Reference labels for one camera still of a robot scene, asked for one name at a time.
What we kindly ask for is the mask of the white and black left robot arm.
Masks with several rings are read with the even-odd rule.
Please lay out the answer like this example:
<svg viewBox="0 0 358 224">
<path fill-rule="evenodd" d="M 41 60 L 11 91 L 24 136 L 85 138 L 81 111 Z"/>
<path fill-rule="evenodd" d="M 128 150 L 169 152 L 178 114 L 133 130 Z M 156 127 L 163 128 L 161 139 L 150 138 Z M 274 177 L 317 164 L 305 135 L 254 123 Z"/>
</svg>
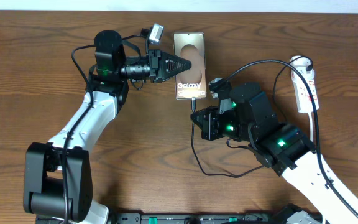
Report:
<svg viewBox="0 0 358 224">
<path fill-rule="evenodd" d="M 93 197 L 90 153 L 136 83 L 162 83 L 191 68 L 191 62 L 158 49 L 162 27 L 143 29 L 145 50 L 114 30 L 94 38 L 95 64 L 82 75 L 86 90 L 77 112 L 54 137 L 33 142 L 25 154 L 24 211 L 54 223 L 114 223 L 115 214 Z"/>
</svg>

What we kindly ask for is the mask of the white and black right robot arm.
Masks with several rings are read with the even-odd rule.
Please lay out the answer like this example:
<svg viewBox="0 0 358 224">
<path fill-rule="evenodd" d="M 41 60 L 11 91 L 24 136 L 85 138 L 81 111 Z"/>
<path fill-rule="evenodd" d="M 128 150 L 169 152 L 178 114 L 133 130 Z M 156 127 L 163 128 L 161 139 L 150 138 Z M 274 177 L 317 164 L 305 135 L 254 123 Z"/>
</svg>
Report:
<svg viewBox="0 0 358 224">
<path fill-rule="evenodd" d="M 358 223 L 358 198 L 317 155 L 307 134 L 278 120 L 258 83 L 226 83 L 216 94 L 217 106 L 191 114 L 202 139 L 249 142 L 256 159 L 298 189 L 329 223 Z"/>
</svg>

